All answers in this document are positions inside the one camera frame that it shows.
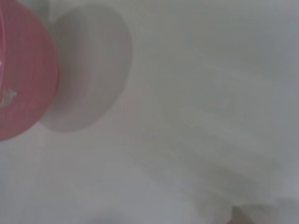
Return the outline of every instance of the pink plastic container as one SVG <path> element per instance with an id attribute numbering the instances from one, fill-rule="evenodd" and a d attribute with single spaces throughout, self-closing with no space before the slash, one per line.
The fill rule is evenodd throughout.
<path id="1" fill-rule="evenodd" d="M 0 0 L 0 141 L 33 126 L 58 87 L 58 61 L 51 37 L 15 0 Z"/>

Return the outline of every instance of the white surface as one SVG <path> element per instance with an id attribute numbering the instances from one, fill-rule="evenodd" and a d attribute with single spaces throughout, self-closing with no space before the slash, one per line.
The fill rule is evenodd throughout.
<path id="1" fill-rule="evenodd" d="M 1 143 L 1 221 L 224 224 L 230 203 L 298 197 L 298 12 L 279 0 L 52 0 L 71 94 Z M 113 35 L 125 26 L 132 64 L 130 40 Z"/>

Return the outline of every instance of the pink cup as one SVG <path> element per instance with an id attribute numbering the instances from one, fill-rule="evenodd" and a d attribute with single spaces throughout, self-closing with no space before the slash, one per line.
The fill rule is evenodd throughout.
<path id="1" fill-rule="evenodd" d="M 54 44 L 40 21 L 15 0 L 0 0 L 0 141 L 33 126 L 58 87 Z"/>

